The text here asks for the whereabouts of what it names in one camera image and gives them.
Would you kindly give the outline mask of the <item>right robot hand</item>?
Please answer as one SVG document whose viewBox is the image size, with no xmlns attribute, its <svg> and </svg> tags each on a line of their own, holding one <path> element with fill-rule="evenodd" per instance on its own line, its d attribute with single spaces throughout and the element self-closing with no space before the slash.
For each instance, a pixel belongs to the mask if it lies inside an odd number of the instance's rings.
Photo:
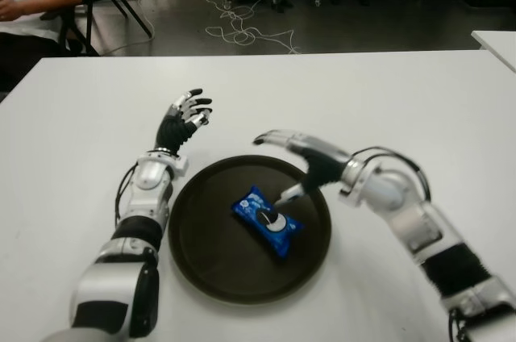
<svg viewBox="0 0 516 342">
<path fill-rule="evenodd" d="M 299 131 L 271 130 L 258 135 L 254 145 L 272 144 L 302 157 L 307 173 L 294 186 L 281 192 L 274 206 L 279 208 L 326 184 L 341 181 L 351 156 L 337 146 Z"/>
</svg>

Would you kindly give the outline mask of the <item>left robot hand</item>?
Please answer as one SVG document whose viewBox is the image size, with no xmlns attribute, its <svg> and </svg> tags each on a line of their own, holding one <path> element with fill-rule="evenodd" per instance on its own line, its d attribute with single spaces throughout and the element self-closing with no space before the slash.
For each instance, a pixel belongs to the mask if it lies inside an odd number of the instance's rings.
<svg viewBox="0 0 516 342">
<path fill-rule="evenodd" d="M 209 123 L 212 99 L 203 98 L 202 92 L 186 91 L 170 105 L 158 127 L 155 149 L 165 149 L 176 156 L 180 147 Z"/>
</svg>

